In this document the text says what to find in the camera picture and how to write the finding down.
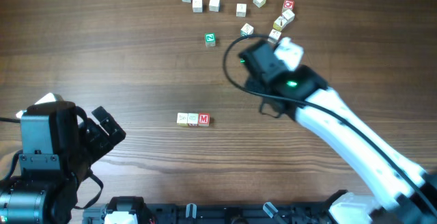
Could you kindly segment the yellow-edged white block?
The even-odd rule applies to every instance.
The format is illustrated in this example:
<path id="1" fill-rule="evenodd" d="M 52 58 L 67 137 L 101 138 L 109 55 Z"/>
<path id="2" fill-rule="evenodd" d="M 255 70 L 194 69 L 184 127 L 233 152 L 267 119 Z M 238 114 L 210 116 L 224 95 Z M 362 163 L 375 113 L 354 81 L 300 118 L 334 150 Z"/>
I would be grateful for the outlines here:
<path id="1" fill-rule="evenodd" d="M 178 113 L 177 125 L 179 125 L 179 126 L 187 126 L 188 125 L 188 114 L 187 113 Z"/>

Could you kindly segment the red U side block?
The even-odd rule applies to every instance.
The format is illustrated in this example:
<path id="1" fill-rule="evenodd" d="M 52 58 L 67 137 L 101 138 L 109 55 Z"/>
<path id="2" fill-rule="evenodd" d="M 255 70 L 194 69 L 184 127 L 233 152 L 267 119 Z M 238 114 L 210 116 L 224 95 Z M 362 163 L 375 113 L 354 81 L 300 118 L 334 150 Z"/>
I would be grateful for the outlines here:
<path id="1" fill-rule="evenodd" d="M 198 126 L 199 125 L 199 114 L 198 113 L 189 113 L 187 117 L 187 123 L 189 126 Z"/>

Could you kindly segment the red M letter block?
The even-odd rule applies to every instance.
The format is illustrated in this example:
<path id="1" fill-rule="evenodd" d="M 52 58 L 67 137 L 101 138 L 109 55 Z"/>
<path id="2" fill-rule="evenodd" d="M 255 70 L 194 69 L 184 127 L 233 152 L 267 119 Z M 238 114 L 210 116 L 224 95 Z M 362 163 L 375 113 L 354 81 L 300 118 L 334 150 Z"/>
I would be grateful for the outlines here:
<path id="1" fill-rule="evenodd" d="M 209 126 L 210 125 L 210 114 L 209 113 L 200 113 L 198 119 L 199 126 Z"/>

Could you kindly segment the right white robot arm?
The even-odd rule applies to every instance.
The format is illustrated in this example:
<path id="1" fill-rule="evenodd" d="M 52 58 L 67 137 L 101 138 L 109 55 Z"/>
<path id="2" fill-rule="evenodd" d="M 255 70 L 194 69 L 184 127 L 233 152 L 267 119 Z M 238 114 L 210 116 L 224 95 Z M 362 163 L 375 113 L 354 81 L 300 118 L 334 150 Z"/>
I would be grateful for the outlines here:
<path id="1" fill-rule="evenodd" d="M 339 191 L 326 202 L 327 223 L 435 223 L 436 176 L 394 150 L 358 118 L 339 94 L 310 67 L 303 49 L 284 38 L 265 40 L 239 56 L 249 71 L 248 92 L 280 115 L 310 130 L 361 177 L 370 196 Z"/>

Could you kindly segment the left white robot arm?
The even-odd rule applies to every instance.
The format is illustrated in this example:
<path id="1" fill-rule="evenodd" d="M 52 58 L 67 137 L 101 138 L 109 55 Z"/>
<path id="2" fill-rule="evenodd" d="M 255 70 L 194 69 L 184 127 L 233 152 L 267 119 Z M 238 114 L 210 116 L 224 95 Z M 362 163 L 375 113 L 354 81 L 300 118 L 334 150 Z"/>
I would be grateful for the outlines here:
<path id="1" fill-rule="evenodd" d="M 1 180 L 2 223 L 68 223 L 91 166 L 126 137 L 103 107 L 87 117 L 73 102 L 34 104 L 20 119 L 22 150 L 12 160 L 20 175 Z"/>

